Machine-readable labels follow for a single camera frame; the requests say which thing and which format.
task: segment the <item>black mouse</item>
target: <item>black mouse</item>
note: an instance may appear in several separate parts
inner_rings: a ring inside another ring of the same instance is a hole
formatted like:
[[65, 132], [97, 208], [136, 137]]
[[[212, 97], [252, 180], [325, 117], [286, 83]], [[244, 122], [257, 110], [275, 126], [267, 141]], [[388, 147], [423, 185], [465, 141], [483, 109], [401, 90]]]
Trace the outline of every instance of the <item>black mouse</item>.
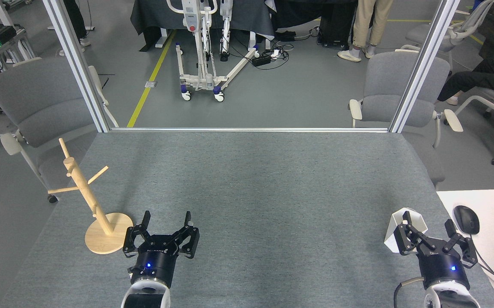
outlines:
[[479, 218], [477, 214], [464, 205], [458, 205], [452, 212], [460, 230], [467, 234], [479, 233]]

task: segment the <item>gray tablecloth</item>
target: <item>gray tablecloth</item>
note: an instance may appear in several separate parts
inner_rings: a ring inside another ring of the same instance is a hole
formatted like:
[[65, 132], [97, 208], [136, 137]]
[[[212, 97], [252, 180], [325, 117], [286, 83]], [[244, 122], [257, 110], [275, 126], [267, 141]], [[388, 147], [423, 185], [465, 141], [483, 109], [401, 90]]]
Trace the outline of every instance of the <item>gray tablecloth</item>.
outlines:
[[[181, 0], [171, 0], [171, 4], [175, 8], [182, 8]], [[171, 11], [165, 0], [135, 0], [131, 13], [131, 23], [138, 34], [143, 33], [147, 27], [186, 29], [182, 25], [182, 19], [184, 16]], [[223, 27], [219, 11], [212, 16], [211, 27], [214, 29]], [[231, 28], [271, 37], [274, 35], [264, 0], [236, 0], [233, 4]]]
[[[151, 234], [172, 234], [187, 210], [200, 230], [196, 257], [179, 257], [175, 308], [392, 307], [396, 285], [420, 275], [417, 258], [384, 245], [392, 212], [411, 207], [443, 238], [447, 212], [400, 134], [149, 132], [99, 134], [81, 167], [107, 212]], [[79, 192], [64, 195], [2, 307], [119, 307], [134, 259], [91, 253]], [[472, 295], [494, 308], [478, 267]], [[399, 307], [422, 307], [421, 283]]]

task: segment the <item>white sneaker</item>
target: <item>white sneaker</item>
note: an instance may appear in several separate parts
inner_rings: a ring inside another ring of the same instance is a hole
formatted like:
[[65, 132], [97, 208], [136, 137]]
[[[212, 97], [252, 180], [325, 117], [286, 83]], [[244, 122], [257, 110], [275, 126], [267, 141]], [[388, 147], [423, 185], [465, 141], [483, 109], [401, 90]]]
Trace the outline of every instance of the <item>white sneaker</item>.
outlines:
[[456, 106], [458, 105], [458, 98], [456, 96], [451, 96], [446, 100], [447, 104]]
[[373, 53], [371, 53], [371, 52], [369, 52], [369, 51], [368, 51], [367, 49], [365, 49], [365, 48], [363, 48], [362, 50], [363, 50], [363, 53], [365, 54], [365, 58], [367, 58], [367, 59], [370, 59], [370, 58], [372, 58], [372, 56], [374, 56], [374, 55], [375, 55], [375, 53], [374, 53], [374, 52], [373, 52]]
[[82, 46], [89, 46], [89, 45], [91, 45], [91, 41], [89, 41], [89, 40], [87, 39], [87, 37], [84, 37], [84, 38], [79, 39], [79, 43], [80, 43]]
[[351, 62], [361, 61], [361, 58], [357, 58], [356, 56], [352, 55], [349, 52], [349, 50], [339, 51], [336, 55], [339, 56], [339, 58], [343, 58], [343, 59], [351, 61]]
[[[80, 50], [81, 50], [81, 52], [82, 52], [82, 53], [83, 53], [83, 52], [85, 52], [85, 48], [83, 48], [83, 47], [81, 47], [81, 49], [80, 49]], [[65, 51], [64, 51], [64, 49], [61, 49], [61, 50], [59, 51], [59, 56], [65, 56]]]

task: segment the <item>wooden mug tree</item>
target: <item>wooden mug tree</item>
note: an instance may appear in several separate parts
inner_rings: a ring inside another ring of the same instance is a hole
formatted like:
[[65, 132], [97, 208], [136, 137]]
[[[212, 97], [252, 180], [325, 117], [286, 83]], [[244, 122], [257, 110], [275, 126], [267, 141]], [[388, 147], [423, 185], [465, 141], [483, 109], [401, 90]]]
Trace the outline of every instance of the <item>wooden mug tree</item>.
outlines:
[[123, 247], [125, 233], [127, 228], [133, 226], [133, 222], [129, 216], [122, 213], [104, 214], [97, 198], [91, 191], [89, 185], [93, 183], [101, 174], [108, 170], [108, 166], [104, 166], [89, 180], [85, 179], [83, 173], [74, 157], [71, 157], [66, 148], [65, 141], [59, 138], [61, 148], [65, 154], [63, 164], [66, 167], [67, 177], [74, 180], [75, 187], [67, 187], [61, 189], [48, 190], [48, 193], [63, 193], [65, 191], [79, 190], [96, 220], [89, 226], [85, 232], [85, 244], [92, 252], [96, 254], [109, 254]]

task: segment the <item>khaki pants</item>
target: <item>khaki pants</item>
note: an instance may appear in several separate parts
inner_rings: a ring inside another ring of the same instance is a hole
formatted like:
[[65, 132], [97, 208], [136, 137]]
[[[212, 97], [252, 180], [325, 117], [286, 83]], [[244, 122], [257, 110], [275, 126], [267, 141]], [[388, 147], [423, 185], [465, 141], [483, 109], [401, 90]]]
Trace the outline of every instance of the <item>khaki pants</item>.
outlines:
[[357, 47], [365, 47], [372, 10], [375, 10], [375, 19], [372, 22], [372, 31], [369, 44], [378, 45], [382, 40], [388, 13], [392, 8], [393, 0], [359, 0], [355, 23], [353, 24], [353, 44]]

